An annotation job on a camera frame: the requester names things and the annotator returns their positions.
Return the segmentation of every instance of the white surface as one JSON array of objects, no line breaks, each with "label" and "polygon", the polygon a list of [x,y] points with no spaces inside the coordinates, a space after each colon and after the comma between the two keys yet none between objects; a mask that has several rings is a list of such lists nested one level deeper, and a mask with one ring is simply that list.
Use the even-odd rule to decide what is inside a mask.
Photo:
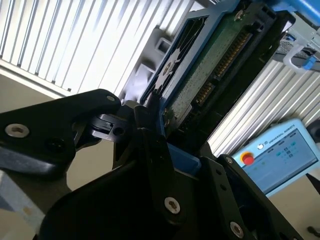
[{"label": "white surface", "polygon": [[201,8],[194,0],[4,0],[0,66],[10,63],[65,96],[97,88],[118,95],[153,29],[174,36],[186,14]]},{"label": "white surface", "polygon": [[320,195],[306,176],[270,197],[288,222],[304,240],[317,240],[307,227],[320,228]]},{"label": "white surface", "polygon": [[296,74],[270,61],[209,139],[215,156],[235,153],[271,123],[299,118],[308,126],[320,118],[320,73]]},{"label": "white surface", "polygon": [[[0,113],[50,101],[51,98],[0,75]],[[74,190],[109,172],[113,162],[113,143],[80,150],[67,173],[67,184]],[[33,230],[13,212],[0,209],[0,240],[31,240]]]}]

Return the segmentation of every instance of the black metal bracket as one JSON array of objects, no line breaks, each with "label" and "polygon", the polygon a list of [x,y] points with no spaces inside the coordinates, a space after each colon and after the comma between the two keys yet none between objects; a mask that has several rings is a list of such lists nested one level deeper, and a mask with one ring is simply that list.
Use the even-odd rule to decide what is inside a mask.
[{"label": "black metal bracket", "polygon": [[214,215],[218,211],[219,222],[216,224],[225,234],[219,236],[219,239],[255,240],[245,226],[223,166],[208,157],[201,157],[200,161],[202,168],[198,176],[203,184],[202,192],[208,195],[207,198],[213,205],[207,204],[206,208],[212,211],[209,214],[211,219],[217,219]]},{"label": "black metal bracket", "polygon": [[115,114],[120,100],[97,89],[0,116],[0,168],[46,178],[65,174],[93,116]]},{"label": "black metal bracket", "polygon": [[242,218],[254,219],[245,223],[257,230],[257,239],[303,239],[232,157],[222,154],[216,161],[226,171]]}]

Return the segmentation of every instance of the mounting hole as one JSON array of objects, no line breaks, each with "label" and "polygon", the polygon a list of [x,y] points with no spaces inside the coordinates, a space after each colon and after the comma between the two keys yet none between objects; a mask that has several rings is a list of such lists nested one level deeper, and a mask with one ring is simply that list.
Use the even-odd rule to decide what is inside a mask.
[{"label": "mounting hole", "polygon": [[282,232],[279,232],[279,236],[282,240],[289,240],[289,238],[286,235],[284,235]]},{"label": "mounting hole", "polygon": [[115,101],[115,98],[113,97],[113,96],[106,96],[106,98],[108,99],[108,100],[110,100],[110,101],[112,101],[112,102],[114,102]]},{"label": "mounting hole", "polygon": [[66,149],[66,144],[63,139],[60,138],[50,138],[45,142],[46,148],[55,153],[60,154]]},{"label": "mounting hole", "polygon": [[113,134],[115,136],[121,136],[125,133],[125,130],[121,127],[116,127],[114,130],[113,130]]},{"label": "mounting hole", "polygon": [[221,188],[223,191],[227,191],[227,188],[226,188],[225,185],[220,184],[220,188]]}]

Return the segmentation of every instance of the blue plastic part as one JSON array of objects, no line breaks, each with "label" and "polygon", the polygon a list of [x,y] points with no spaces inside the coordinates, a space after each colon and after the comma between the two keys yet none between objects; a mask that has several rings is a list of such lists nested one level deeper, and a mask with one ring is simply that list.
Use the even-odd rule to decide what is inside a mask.
[{"label": "blue plastic part", "polygon": [[[276,148],[285,148],[286,144],[291,141],[291,139],[294,139],[294,137],[291,137],[294,133],[297,133],[295,137],[302,136],[300,139],[300,142],[295,142],[292,140],[290,143],[290,147],[295,148],[295,152],[291,153],[286,153],[286,150],[284,149],[283,151],[278,151]],[[259,180],[263,178],[262,176],[267,176],[268,174],[272,175],[274,174],[274,171],[278,172],[286,172],[282,178],[281,181],[278,182],[277,185],[273,188],[272,185],[270,185],[270,191],[264,191],[261,189],[267,197],[272,196],[273,194],[277,193],[281,189],[285,188],[287,185],[293,183],[295,180],[299,179],[300,177],[304,176],[308,172],[310,172],[312,169],[319,167],[320,166],[320,150],[315,144],[314,140],[308,133],[307,129],[303,125],[303,123],[295,118],[291,119],[287,122],[280,123],[270,129],[268,129],[266,132],[264,132],[262,135],[260,135],[258,138],[253,140],[250,144],[247,146],[243,147],[241,150],[236,152],[232,157],[236,160],[236,162],[244,169],[244,171],[248,171],[246,169],[249,169],[248,166],[245,166],[245,164],[241,161],[241,155],[244,152],[249,152],[252,153],[255,159],[255,162],[250,167],[251,173],[254,171],[259,171],[258,177]],[[284,161],[294,161],[294,163],[298,163],[298,161],[305,161],[303,164],[305,164],[305,167],[302,169],[297,168],[294,171],[289,170],[289,167],[281,167],[284,165]],[[275,164],[274,166],[272,165],[271,167],[273,168],[272,170],[270,166],[267,166],[270,163],[274,163],[278,161],[278,164]],[[263,187],[268,185],[268,182],[263,182]]]},{"label": "blue plastic part", "polygon": [[319,0],[266,0],[265,2],[276,12],[283,10],[298,11],[314,25],[320,26]]},{"label": "blue plastic part", "polygon": [[310,56],[308,57],[304,64],[302,65],[303,69],[305,70],[310,70],[312,69],[312,67],[315,65],[315,62],[317,61],[317,59],[314,56]]},{"label": "blue plastic part", "polygon": [[288,36],[286,36],[286,40],[293,42],[293,41],[295,41],[296,39],[295,39],[293,36],[288,35]]},{"label": "blue plastic part", "polygon": [[193,176],[199,171],[201,168],[199,158],[192,156],[169,143],[168,148],[173,165],[176,169]]}]

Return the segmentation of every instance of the corrugated metal wall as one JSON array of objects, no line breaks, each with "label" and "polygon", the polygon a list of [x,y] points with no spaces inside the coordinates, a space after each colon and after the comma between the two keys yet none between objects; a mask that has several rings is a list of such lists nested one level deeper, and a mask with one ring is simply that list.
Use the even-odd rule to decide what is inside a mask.
[{"label": "corrugated metal wall", "polygon": [[2,0],[0,66],[62,95],[119,93],[152,30],[174,35],[192,7],[193,0]]},{"label": "corrugated metal wall", "polygon": [[293,117],[306,126],[320,118],[320,73],[295,74],[272,60],[213,132],[212,152],[234,152],[271,123]]}]

